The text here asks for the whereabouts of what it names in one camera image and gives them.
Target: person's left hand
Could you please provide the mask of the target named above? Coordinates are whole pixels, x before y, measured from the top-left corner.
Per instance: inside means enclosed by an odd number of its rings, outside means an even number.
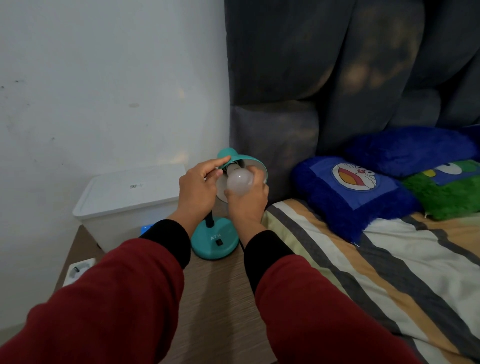
[[[216,181],[223,174],[216,168],[229,160],[227,156],[199,163],[180,177],[179,204],[168,218],[183,226],[190,237],[215,204]]]

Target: lamp base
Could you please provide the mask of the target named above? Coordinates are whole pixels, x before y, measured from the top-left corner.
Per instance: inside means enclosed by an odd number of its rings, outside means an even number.
[[[235,250],[239,236],[227,218],[213,218],[215,224],[208,227],[205,220],[197,226],[192,236],[193,252],[202,259],[221,259]]]

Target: person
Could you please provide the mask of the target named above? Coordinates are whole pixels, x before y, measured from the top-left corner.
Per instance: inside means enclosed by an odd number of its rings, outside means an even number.
[[[0,363],[161,361],[177,328],[190,238],[214,205],[223,173],[216,168],[228,160],[188,170],[172,215],[32,308],[22,331],[0,348]],[[245,245],[245,271],[278,362],[419,363],[400,338],[261,224],[268,186],[262,171],[250,170],[247,194],[226,191],[228,213]]]

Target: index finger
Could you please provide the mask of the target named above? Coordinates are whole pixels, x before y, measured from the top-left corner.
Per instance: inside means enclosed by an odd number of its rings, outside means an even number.
[[[199,170],[200,174],[205,177],[208,173],[213,171],[215,168],[220,167],[221,165],[227,163],[230,160],[230,156],[223,158],[210,159],[205,162],[198,163],[196,169]]]
[[[264,171],[255,166],[248,166],[247,169],[253,173],[253,185],[263,185],[265,178]]]

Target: headboard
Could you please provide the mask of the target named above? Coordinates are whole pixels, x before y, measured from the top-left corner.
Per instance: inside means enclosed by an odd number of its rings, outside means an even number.
[[[356,135],[474,124],[478,19],[469,0],[225,0],[230,146],[266,165],[272,203]]]

